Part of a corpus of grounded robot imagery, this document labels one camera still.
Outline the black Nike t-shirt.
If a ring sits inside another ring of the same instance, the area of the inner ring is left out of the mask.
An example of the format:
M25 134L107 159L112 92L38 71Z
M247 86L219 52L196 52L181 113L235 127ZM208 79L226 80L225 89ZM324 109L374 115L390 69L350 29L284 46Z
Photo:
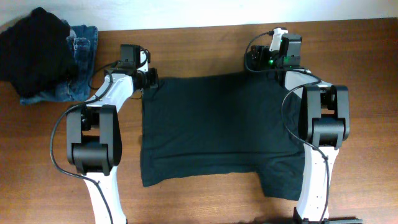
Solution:
M300 98L265 75L163 78L142 99L141 179L255 172L267 197L297 200Z

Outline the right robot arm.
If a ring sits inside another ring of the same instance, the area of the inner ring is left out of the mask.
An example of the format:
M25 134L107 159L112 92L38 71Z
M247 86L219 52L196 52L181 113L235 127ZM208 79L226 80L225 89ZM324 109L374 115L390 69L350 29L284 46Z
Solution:
M331 223L328 202L336 157L350 132L349 91L332 85L301 66L302 36L276 27L266 33L269 46L249 42L244 53L244 68L251 73L273 74L301 99L298 134L305 152L303 182L293 223Z

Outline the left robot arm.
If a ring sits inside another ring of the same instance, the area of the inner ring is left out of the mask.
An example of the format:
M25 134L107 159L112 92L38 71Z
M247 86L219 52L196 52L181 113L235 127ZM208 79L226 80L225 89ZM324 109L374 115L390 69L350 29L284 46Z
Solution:
M118 189L123 151L118 113L136 92L155 88L156 68L119 62L105 70L95 94L67 114L67 159L83 179L95 223L127 223Z

